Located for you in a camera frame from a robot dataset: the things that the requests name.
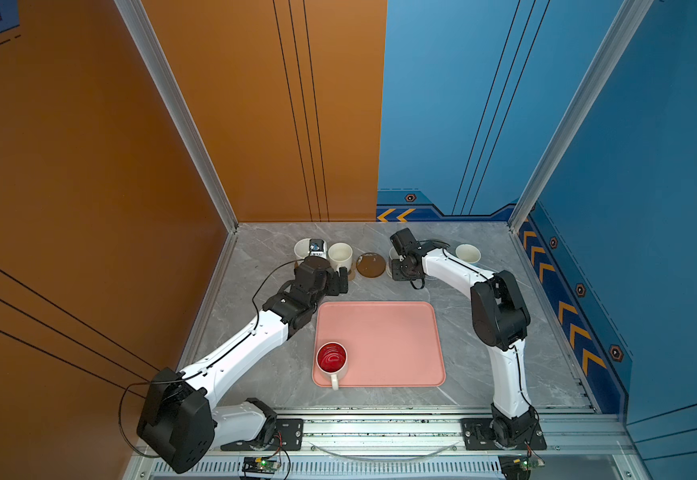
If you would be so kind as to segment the circuit board right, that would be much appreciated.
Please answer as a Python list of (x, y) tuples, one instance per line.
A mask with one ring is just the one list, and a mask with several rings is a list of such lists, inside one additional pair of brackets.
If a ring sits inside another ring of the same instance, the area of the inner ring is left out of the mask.
[(501, 456), (498, 460), (501, 473), (506, 480), (530, 480), (532, 472), (546, 466), (545, 461), (537, 456)]

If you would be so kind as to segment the light blue mug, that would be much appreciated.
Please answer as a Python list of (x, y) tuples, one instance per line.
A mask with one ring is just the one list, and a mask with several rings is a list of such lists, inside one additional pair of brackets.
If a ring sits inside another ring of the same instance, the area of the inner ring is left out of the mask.
[(482, 258), (481, 251), (471, 244), (460, 244), (455, 248), (456, 257), (468, 264), (475, 265)]

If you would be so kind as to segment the aluminium corner post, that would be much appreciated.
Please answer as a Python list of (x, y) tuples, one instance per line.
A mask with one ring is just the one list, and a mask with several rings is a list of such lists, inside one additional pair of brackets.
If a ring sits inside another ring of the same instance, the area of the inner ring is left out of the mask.
[(529, 217), (652, 4), (652, 0), (626, 0), (620, 5), (516, 203), (507, 222), (510, 232), (517, 233)]
[(224, 190), (220, 176), (216, 171), (216, 166), (210, 158), (206, 144), (204, 144), (200, 130), (198, 130), (198, 126), (196, 126), (190, 113), (190, 108), (188, 108), (174, 72), (172, 72), (162, 44), (158, 40), (156, 30), (148, 18), (144, 4), (136, 0), (116, 0), (114, 4), (116, 4), (118, 12), (126, 24), (126, 29), (138, 48), (140, 57), (144, 60), (144, 65), (152, 78), (152, 82), (154, 82), (160, 98), (162, 98), (162, 103), (172, 118), (176, 131), (184, 142), (186, 151), (194, 162), (194, 167), (216, 208), (216, 212), (218, 212), (218, 216), (228, 232), (236, 233), (238, 218), (232, 210), (226, 190)]

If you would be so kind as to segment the aluminium corner post right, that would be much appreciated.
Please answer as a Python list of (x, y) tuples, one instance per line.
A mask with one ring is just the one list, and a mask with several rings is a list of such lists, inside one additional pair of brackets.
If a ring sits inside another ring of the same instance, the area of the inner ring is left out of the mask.
[(517, 233), (529, 217), (652, 4), (652, 0), (626, 0), (620, 5), (516, 203), (507, 222), (510, 232)]

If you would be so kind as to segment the dark brown rimmed coaster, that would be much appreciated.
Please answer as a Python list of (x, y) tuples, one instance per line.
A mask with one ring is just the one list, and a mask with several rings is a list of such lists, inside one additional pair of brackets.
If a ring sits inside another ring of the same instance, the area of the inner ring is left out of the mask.
[(361, 254), (356, 261), (356, 271), (365, 278), (378, 278), (385, 273), (386, 260), (375, 252)]

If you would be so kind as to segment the aluminium corner post left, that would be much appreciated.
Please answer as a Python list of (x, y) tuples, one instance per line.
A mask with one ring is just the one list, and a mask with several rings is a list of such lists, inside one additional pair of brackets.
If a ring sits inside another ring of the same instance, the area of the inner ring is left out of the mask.
[(116, 0), (114, 4), (116, 4), (118, 12), (126, 24), (126, 29), (138, 48), (140, 57), (144, 60), (144, 65), (152, 78), (152, 82), (154, 82), (160, 98), (162, 98), (162, 103), (172, 118), (176, 131), (184, 142), (186, 151), (194, 162), (194, 167), (216, 208), (216, 212), (218, 212), (218, 216), (228, 232), (236, 233), (238, 218), (232, 210), (226, 190), (224, 190), (220, 176), (216, 171), (216, 166), (210, 158), (206, 144), (204, 144), (200, 130), (198, 130), (198, 126), (196, 126), (190, 113), (190, 108), (188, 108), (174, 72), (172, 72), (162, 44), (158, 40), (156, 30), (148, 18), (144, 4), (136, 0)]

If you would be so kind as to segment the aluminium front rail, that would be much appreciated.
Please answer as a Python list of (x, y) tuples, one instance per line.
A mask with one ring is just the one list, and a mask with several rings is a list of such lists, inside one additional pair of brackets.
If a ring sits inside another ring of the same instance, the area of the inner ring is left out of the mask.
[(501, 456), (537, 456), (546, 466), (530, 479), (648, 479), (625, 427), (613, 415), (543, 410), (544, 451), (469, 451), (460, 421), (486, 417), (473, 409), (294, 410), (304, 420), (300, 451), (212, 450), (186, 479), (242, 479), (244, 457), (280, 460), (272, 479), (505, 479)]

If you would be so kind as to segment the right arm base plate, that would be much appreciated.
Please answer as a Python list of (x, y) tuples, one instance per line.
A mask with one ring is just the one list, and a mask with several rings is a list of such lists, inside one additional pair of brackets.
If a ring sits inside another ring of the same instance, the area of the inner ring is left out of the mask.
[(526, 450), (547, 449), (544, 432), (537, 419), (525, 425), (512, 424), (507, 420), (486, 417), (464, 418), (460, 421), (462, 439), (469, 451), (480, 450)]

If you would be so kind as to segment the pink rectangular tray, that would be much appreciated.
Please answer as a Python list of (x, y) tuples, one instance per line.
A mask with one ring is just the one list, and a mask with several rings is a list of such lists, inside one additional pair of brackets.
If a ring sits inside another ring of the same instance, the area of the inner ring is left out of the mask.
[(314, 350), (330, 343), (348, 352), (340, 388), (438, 387), (446, 380), (427, 302), (326, 302), (316, 314)]

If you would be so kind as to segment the purple mug white inside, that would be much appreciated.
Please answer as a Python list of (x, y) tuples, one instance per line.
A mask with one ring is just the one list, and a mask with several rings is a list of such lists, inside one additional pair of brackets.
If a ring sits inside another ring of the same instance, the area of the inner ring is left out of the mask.
[(392, 247), (388, 251), (388, 258), (386, 261), (386, 274), (391, 277), (392, 276), (392, 261), (396, 260), (399, 258), (399, 255), (395, 251), (395, 249)]

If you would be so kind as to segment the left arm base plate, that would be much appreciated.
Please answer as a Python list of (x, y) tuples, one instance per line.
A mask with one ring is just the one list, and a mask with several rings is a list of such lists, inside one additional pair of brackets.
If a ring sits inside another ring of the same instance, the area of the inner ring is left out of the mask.
[(304, 420), (300, 418), (284, 418), (276, 420), (274, 436), (266, 445), (251, 441), (236, 441), (222, 445), (220, 450), (224, 452), (274, 452), (282, 446), (286, 451), (300, 451), (302, 449), (302, 437), (304, 437)]

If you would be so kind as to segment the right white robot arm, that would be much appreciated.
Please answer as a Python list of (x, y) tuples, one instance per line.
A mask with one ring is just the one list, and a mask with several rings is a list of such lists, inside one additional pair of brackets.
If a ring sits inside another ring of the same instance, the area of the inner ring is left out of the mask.
[(488, 348), (491, 365), (490, 439), (501, 449), (546, 449), (526, 384), (524, 347), (531, 317), (514, 275), (471, 265), (449, 253), (446, 243), (419, 241), (407, 228), (390, 236), (390, 242), (398, 255), (390, 262), (393, 280), (420, 289), (432, 277), (470, 300), (472, 327)]

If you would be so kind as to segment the red inside white mug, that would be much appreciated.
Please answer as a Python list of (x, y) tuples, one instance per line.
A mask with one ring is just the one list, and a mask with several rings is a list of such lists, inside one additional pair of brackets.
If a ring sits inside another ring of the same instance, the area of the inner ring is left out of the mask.
[(338, 342), (328, 342), (318, 348), (316, 366), (332, 390), (338, 391), (348, 372), (348, 350)]

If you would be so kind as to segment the green circuit board left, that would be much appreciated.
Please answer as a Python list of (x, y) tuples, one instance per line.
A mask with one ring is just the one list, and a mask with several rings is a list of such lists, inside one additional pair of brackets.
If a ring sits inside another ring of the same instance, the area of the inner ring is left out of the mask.
[(269, 457), (244, 457), (240, 475), (242, 479), (272, 479), (282, 469), (280, 460)]

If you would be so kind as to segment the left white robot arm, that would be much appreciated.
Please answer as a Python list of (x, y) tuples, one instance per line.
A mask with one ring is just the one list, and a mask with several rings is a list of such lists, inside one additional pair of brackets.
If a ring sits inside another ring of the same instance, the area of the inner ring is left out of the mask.
[(320, 256), (296, 263), (294, 279), (264, 302), (254, 319), (208, 356), (180, 371), (164, 368), (146, 383), (136, 434), (150, 457), (174, 472), (194, 468), (206, 453), (242, 442), (254, 449), (274, 443), (276, 412), (256, 398), (220, 406), (252, 366), (310, 323), (326, 296), (348, 293), (348, 270)]

